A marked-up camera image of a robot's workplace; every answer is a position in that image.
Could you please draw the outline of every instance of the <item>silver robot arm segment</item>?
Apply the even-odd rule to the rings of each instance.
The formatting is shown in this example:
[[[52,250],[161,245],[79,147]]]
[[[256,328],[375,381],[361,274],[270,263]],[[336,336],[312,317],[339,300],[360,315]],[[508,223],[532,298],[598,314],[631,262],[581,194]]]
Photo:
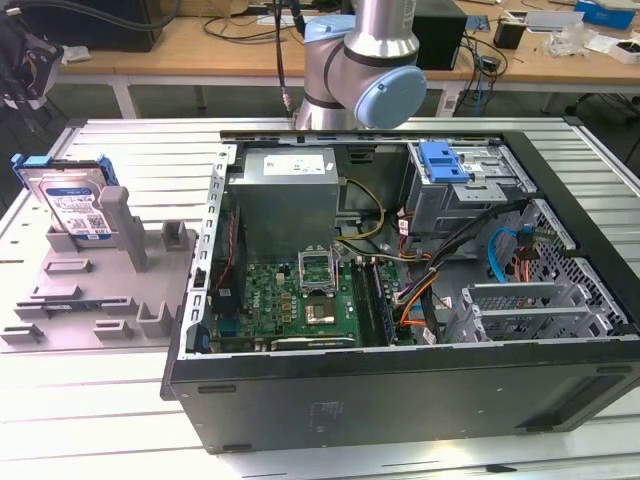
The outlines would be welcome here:
[[[299,130],[398,127],[427,91],[415,67],[416,0],[360,0],[356,16],[311,20],[305,32],[305,100]]]

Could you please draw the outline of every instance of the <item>motherboard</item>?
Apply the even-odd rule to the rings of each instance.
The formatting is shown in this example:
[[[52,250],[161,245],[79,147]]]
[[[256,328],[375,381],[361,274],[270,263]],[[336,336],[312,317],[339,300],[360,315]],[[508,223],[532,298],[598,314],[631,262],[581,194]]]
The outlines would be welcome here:
[[[380,330],[393,331],[388,312],[400,283],[392,262],[336,262],[335,290],[328,294],[303,286],[321,284],[329,273],[327,264],[312,263],[301,270],[297,262],[248,265],[244,308],[237,319],[219,318],[217,322],[217,336],[226,345],[223,350],[246,351],[246,343],[253,349],[282,349],[286,342],[295,343],[296,339],[332,339],[352,347],[370,346],[371,330],[376,327],[369,322],[378,321],[375,314],[381,307],[379,301],[384,302],[388,319],[388,325],[380,326]],[[387,337],[392,340],[391,335],[385,334]]]

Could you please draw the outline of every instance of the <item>blue cable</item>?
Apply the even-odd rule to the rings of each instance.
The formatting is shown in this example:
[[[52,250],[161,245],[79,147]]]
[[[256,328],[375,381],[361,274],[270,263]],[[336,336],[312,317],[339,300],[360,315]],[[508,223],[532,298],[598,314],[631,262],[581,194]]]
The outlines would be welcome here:
[[[489,265],[491,265],[491,270],[493,270],[494,275],[498,279],[500,283],[507,283],[507,278],[502,273],[502,269],[498,264],[498,259],[496,258],[496,241],[501,233],[506,233],[511,235],[512,237],[516,236],[516,232],[511,230],[510,228],[499,228],[495,231],[495,233],[489,239],[489,252],[487,256],[489,257]]]
[[[480,113],[480,101],[482,100],[482,72],[480,72],[480,80],[478,80],[478,96],[476,98],[476,107],[473,109],[473,113],[477,117]]]

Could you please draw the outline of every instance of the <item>metal slotted table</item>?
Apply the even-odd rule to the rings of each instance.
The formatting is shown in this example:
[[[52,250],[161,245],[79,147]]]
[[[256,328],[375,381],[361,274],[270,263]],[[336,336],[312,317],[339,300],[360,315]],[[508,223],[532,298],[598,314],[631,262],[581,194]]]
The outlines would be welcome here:
[[[279,119],[90,121],[66,129],[50,153],[67,159],[106,154],[147,229],[160,228],[163,219],[197,229],[219,132],[287,126]],[[402,128],[525,132],[640,275],[638,181],[584,127],[560,119],[420,119]],[[0,222],[3,324],[17,321],[13,306],[48,249],[48,225],[48,212],[25,191]],[[128,478],[144,471],[157,479],[197,471],[216,479],[444,479],[489,477],[489,465],[516,469],[500,475],[506,480],[640,476],[638,390],[567,434],[213,457],[180,404],[159,397],[165,360],[157,348],[1,355],[3,478],[111,478],[115,471]]]

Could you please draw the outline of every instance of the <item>gray floor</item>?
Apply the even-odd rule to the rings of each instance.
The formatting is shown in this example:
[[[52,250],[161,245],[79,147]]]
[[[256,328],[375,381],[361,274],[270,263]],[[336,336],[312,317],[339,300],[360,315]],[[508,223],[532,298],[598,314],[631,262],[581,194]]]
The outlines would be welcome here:
[[[279,90],[261,87],[211,87],[206,88],[207,110],[198,110],[192,87],[138,86],[133,95],[144,117],[274,117],[283,116]],[[292,89],[296,103],[302,99],[301,89]],[[562,94],[554,103],[549,115],[562,116],[564,108],[575,102],[579,95]],[[439,92],[430,92],[418,116],[433,116]],[[542,116],[540,106],[544,94],[499,92],[486,108],[487,117]],[[54,120],[48,125],[49,133],[39,138],[30,134],[21,119],[7,108],[0,109],[0,214],[20,189],[11,173],[9,158],[15,152],[43,154],[66,124],[66,118],[119,118],[119,110],[111,89],[106,86],[58,85],[50,92],[50,98],[60,108],[51,108]],[[614,102],[607,104],[598,97],[581,105],[578,116],[619,158],[628,152],[640,136],[640,123],[627,126],[628,112],[621,112]],[[471,116],[472,109],[463,107],[460,116]],[[640,149],[629,162],[632,170],[640,171]]]

